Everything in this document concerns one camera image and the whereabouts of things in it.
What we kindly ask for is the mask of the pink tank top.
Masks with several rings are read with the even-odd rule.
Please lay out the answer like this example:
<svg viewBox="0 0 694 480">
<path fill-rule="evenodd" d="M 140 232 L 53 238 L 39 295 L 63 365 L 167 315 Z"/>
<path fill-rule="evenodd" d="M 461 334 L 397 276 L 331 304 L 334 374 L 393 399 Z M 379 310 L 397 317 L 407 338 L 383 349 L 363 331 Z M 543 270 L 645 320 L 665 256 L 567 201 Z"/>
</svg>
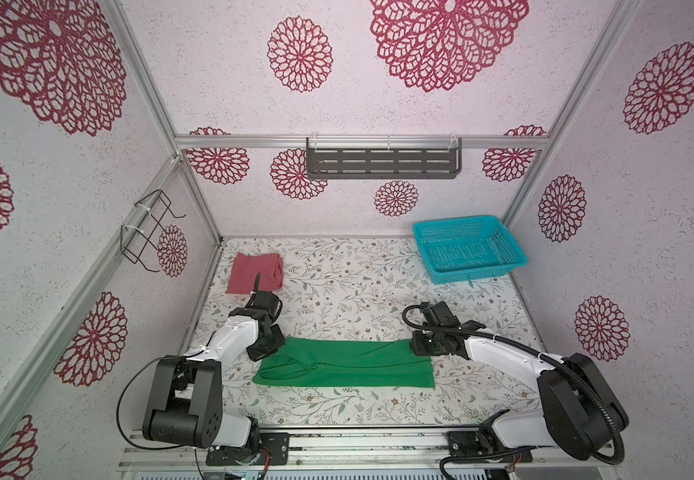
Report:
<svg viewBox="0 0 694 480">
<path fill-rule="evenodd" d="M 233 261 L 227 294 L 278 291 L 284 283 L 284 262 L 276 253 L 250 256 L 238 253 Z"/>
</svg>

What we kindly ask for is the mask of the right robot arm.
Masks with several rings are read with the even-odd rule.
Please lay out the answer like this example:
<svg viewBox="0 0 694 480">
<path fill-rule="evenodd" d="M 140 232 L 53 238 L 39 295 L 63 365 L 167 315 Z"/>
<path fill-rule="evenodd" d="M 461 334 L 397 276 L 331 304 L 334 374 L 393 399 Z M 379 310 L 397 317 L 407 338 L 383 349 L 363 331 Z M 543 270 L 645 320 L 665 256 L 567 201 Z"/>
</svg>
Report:
<svg viewBox="0 0 694 480">
<path fill-rule="evenodd" d="M 418 356 L 457 356 L 485 364 L 533 389 L 540 407 L 501 410 L 470 430 L 448 435 L 450 463 L 516 462 L 556 448 L 569 457 L 619 465 L 629 417 L 596 363 L 584 354 L 541 352 L 499 335 L 478 321 L 462 323 L 444 302 L 406 307 Z"/>
</svg>

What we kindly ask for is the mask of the green tank top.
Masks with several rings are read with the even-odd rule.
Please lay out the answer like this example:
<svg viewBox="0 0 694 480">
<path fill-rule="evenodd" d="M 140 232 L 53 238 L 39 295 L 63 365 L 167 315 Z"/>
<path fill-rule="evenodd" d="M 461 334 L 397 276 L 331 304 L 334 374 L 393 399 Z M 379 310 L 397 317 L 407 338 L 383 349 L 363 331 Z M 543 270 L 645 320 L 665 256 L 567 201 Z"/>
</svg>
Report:
<svg viewBox="0 0 694 480">
<path fill-rule="evenodd" d="M 270 387 L 409 387 L 433 389 L 434 367 L 410 341 L 336 341 L 290 338 L 263 359 L 253 382 Z"/>
</svg>

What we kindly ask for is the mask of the grey wall shelf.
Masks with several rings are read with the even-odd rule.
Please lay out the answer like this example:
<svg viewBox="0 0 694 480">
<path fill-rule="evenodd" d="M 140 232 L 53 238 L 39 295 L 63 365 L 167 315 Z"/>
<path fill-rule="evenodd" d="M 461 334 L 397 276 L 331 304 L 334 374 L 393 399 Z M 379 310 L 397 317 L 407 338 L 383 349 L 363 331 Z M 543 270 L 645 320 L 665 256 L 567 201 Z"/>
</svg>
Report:
<svg viewBox="0 0 694 480">
<path fill-rule="evenodd" d="M 462 148 L 321 147 L 306 140 L 307 175 L 316 180 L 451 180 L 462 171 Z"/>
</svg>

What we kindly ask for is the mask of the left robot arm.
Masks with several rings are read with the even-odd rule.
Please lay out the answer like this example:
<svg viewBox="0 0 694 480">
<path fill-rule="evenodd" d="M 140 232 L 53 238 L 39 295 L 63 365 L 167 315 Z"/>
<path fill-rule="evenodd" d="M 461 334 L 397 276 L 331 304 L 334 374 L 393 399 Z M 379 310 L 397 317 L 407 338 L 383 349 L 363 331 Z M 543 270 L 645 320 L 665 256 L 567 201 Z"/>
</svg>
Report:
<svg viewBox="0 0 694 480">
<path fill-rule="evenodd" d="M 205 346 L 156 361 L 142 433 L 149 441 L 201 449 L 216 447 L 248 458 L 260 453 L 258 422 L 226 413 L 223 368 L 246 354 L 260 361 L 285 345 L 277 320 L 279 297 L 255 291 L 248 303 L 230 312 Z"/>
</svg>

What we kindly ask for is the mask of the teal plastic basket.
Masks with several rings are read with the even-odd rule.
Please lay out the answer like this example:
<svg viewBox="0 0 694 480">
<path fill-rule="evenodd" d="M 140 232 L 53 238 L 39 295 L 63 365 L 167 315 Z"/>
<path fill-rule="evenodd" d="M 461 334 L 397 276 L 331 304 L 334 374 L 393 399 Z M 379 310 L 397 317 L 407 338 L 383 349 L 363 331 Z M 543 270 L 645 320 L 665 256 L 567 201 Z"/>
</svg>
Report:
<svg viewBox="0 0 694 480">
<path fill-rule="evenodd" d="M 495 216 L 418 222 L 413 233 L 436 285 L 502 277 L 529 263 L 515 237 Z"/>
</svg>

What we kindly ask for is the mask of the aluminium front rail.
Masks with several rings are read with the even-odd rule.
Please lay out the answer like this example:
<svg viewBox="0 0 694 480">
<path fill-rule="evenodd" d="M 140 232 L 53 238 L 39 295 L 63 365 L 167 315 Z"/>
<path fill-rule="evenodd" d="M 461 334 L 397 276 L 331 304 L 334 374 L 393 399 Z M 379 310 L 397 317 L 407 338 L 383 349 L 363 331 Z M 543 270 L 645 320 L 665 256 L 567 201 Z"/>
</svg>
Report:
<svg viewBox="0 0 694 480">
<path fill-rule="evenodd" d="M 283 470 L 436 469 L 442 459 L 479 455 L 486 439 L 471 426 L 281 427 L 261 430 L 262 447 L 255 455 L 233 459 L 217 446 L 150 451 L 128 447 L 115 470 L 121 474 L 187 472 L 208 474 Z"/>
</svg>

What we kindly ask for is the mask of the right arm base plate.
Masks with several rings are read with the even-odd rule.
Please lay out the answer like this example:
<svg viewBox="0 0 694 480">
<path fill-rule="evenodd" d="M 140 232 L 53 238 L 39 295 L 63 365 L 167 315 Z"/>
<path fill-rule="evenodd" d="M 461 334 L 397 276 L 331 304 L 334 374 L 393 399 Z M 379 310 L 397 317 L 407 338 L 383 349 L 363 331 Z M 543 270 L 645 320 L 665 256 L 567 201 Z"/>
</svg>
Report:
<svg viewBox="0 0 694 480">
<path fill-rule="evenodd" d="M 454 430 L 446 433 L 450 456 L 459 462 L 512 463 L 524 454 L 531 456 L 534 446 L 507 447 L 493 434 L 482 430 Z"/>
</svg>

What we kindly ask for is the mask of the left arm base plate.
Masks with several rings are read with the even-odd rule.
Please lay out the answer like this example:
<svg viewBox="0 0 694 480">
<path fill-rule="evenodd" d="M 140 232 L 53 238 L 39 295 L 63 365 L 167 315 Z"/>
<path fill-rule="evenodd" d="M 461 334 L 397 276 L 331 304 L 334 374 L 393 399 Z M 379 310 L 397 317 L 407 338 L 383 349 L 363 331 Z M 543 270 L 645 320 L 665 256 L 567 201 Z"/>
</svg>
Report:
<svg viewBox="0 0 694 480">
<path fill-rule="evenodd" d="M 211 446 L 208 466 L 281 466 L 288 463 L 291 435 L 288 433 L 252 433 L 240 447 Z"/>
</svg>

